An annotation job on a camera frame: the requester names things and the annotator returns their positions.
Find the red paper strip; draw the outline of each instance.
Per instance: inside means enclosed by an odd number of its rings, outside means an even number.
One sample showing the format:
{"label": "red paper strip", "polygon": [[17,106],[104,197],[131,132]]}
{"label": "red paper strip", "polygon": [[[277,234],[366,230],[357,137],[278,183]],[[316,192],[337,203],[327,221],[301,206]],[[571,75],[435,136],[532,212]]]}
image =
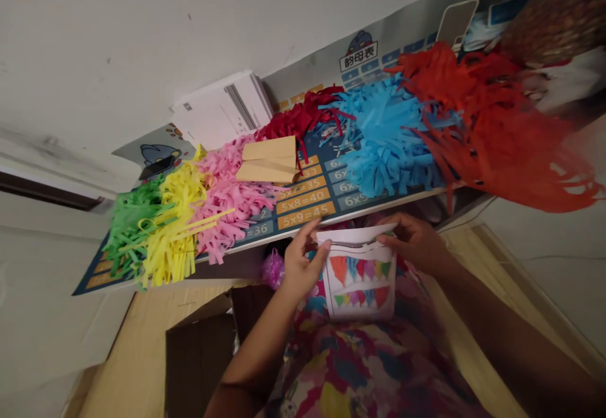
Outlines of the red paper strip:
{"label": "red paper strip", "polygon": [[271,121],[261,128],[256,134],[257,140],[274,139],[279,137],[288,137],[294,135],[299,141],[299,148],[303,152],[303,158],[307,163],[307,149],[303,139],[307,131],[311,131],[317,123],[335,120],[339,133],[342,135],[341,123],[338,118],[338,110],[323,109],[320,105],[328,105],[337,98],[337,93],[341,93],[343,87],[328,87],[317,93],[307,92],[303,103],[295,104],[294,107],[285,112],[276,113]]}
{"label": "red paper strip", "polygon": [[547,117],[522,95],[519,66],[483,53],[458,64],[438,42],[427,52],[400,55],[398,65],[385,70],[403,73],[402,85],[419,100],[440,102],[439,117],[461,114],[460,127],[438,131],[425,119],[429,130],[417,132],[442,170],[449,200],[456,182],[550,213],[600,199],[603,186],[593,167],[562,146],[573,125]]}

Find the paper sheet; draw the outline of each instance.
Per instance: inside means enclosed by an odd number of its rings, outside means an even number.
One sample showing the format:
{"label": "paper sheet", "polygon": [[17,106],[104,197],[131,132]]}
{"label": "paper sheet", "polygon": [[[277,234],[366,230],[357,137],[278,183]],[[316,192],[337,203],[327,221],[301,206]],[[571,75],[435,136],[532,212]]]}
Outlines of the paper sheet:
{"label": "paper sheet", "polygon": [[318,232],[318,244],[326,240],[333,242],[323,268],[331,319],[384,320],[392,317],[396,256],[374,239],[392,231],[396,225]]}

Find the folded cardboard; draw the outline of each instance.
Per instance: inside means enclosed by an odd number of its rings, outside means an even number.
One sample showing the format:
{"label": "folded cardboard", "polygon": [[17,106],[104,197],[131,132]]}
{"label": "folded cardboard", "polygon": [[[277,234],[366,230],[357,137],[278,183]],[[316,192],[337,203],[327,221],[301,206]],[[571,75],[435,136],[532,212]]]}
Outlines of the folded cardboard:
{"label": "folded cardboard", "polygon": [[238,181],[291,183],[299,173],[295,136],[248,143],[242,152]]}

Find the person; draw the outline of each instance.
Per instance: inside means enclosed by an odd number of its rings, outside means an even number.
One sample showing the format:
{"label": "person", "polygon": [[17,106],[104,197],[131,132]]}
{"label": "person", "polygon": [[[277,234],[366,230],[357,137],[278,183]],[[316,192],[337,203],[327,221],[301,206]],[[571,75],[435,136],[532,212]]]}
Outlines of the person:
{"label": "person", "polygon": [[438,348],[441,327],[415,267],[437,280],[529,415],[604,416],[603,387],[461,266],[428,223],[397,213],[380,224],[390,222],[396,237],[377,240],[398,254],[393,319],[333,324],[324,297],[300,304],[321,284],[330,249],[326,242],[305,257],[319,219],[309,222],[287,248],[283,283],[227,367],[206,418],[490,416]]}

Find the white paper stack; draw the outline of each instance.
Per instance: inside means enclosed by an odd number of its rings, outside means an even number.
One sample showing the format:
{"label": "white paper stack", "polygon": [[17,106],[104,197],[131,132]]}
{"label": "white paper stack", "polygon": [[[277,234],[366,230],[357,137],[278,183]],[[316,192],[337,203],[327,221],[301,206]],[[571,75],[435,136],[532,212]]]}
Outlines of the white paper stack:
{"label": "white paper stack", "polygon": [[171,108],[183,138],[216,150],[269,123],[273,112],[261,80],[242,71],[181,98]]}

